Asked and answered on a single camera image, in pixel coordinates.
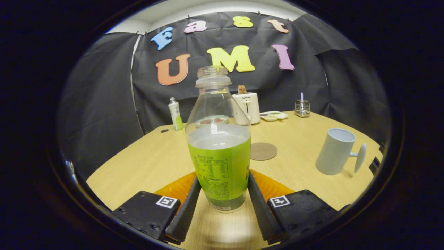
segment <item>blue letter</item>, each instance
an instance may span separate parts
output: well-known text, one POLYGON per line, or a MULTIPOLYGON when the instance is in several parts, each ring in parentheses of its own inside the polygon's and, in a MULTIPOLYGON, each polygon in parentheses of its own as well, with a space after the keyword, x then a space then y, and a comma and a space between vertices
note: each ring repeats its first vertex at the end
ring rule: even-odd
POLYGON ((162 30, 159 34, 155 35, 153 38, 151 38, 151 41, 154 41, 157 43, 158 47, 157 50, 161 50, 163 47, 165 47, 167 44, 169 44, 172 39, 168 39, 173 36, 173 33, 170 32, 172 30, 172 27, 168 27, 164 30, 162 30))

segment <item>plate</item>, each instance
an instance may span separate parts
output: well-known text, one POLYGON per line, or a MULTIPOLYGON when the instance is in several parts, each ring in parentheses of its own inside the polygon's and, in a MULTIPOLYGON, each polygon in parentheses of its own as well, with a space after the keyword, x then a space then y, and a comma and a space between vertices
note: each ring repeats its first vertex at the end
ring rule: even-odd
POLYGON ((284 120, 288 118, 288 114, 279 111, 268 111, 259 113, 262 119, 266 121, 275 121, 277 119, 284 120))
POLYGON ((227 123, 228 116, 217 115, 217 116, 208 116, 201 120, 195 122, 196 127, 200 128, 206 125, 214 124, 214 123, 227 123))

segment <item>orange letter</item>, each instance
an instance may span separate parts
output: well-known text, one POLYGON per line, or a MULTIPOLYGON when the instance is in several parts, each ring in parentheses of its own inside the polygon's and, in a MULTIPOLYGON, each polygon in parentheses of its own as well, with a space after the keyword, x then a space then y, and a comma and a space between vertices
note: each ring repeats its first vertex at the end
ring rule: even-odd
POLYGON ((162 85, 172 85, 181 82, 188 74, 188 58, 190 54, 183 54, 176 57, 179 61, 179 73, 173 77, 170 76, 171 59, 165 59, 156 63, 157 79, 162 85))
POLYGON ((250 22, 250 18, 246 16, 235 16, 233 17, 234 25, 239 28, 250 28, 253 26, 253 23, 250 22))
POLYGON ((271 23, 275 29, 282 33, 288 33, 288 29, 284 29, 282 26, 284 26, 283 23, 280 23, 278 20, 268 20, 267 22, 271 23))

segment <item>straw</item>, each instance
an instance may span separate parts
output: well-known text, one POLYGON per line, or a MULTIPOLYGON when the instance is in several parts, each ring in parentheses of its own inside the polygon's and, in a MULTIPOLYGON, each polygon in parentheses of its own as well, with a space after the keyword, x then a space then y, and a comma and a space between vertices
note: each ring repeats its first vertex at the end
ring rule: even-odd
POLYGON ((304 93, 301 92, 301 114, 305 115, 305 109, 304 109, 304 93))

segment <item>foam letter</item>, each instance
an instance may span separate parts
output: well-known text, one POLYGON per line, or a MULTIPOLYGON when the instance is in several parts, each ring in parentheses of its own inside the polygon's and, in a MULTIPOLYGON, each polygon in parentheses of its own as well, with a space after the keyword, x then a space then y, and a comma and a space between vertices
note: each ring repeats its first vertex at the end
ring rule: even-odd
POLYGON ((173 33, 171 33, 170 30, 173 30, 173 28, 168 27, 162 30, 159 34, 155 35, 153 38, 151 38, 151 41, 157 43, 158 45, 157 50, 161 50, 163 47, 165 47, 167 44, 169 44, 172 41, 172 39, 168 39, 173 36, 173 33))
POLYGON ((172 85, 181 82, 188 74, 188 58, 190 54, 183 54, 176 57, 179 61, 179 73, 173 77, 170 76, 171 59, 165 59, 156 63, 157 79, 162 85, 172 85))
POLYGON ((186 28, 183 30, 185 33, 193 33, 195 31, 204 31, 207 29, 205 21, 195 21, 189 23, 186 28))
POLYGON ((275 29, 282 33, 288 33, 288 29, 284 29, 282 26, 284 26, 283 23, 280 23, 278 20, 268 20, 267 22, 271 23, 275 29))
POLYGON ((288 57, 288 52, 287 52, 288 47, 280 44, 274 44, 271 47, 276 49, 277 56, 279 57, 280 61, 279 68, 293 70, 294 65, 291 64, 290 58, 288 57))
POLYGON ((255 67, 251 64, 250 58, 248 57, 248 49, 249 48, 244 45, 236 46, 231 52, 231 55, 222 48, 210 48, 206 52, 211 55, 214 66, 221 66, 221 63, 223 63, 225 68, 232 72, 234 65, 238 62, 238 66, 236 67, 237 71, 254 71, 255 67))
POLYGON ((253 23, 250 22, 250 18, 246 16, 235 16, 233 17, 234 25, 239 28, 250 28, 253 26, 253 23))

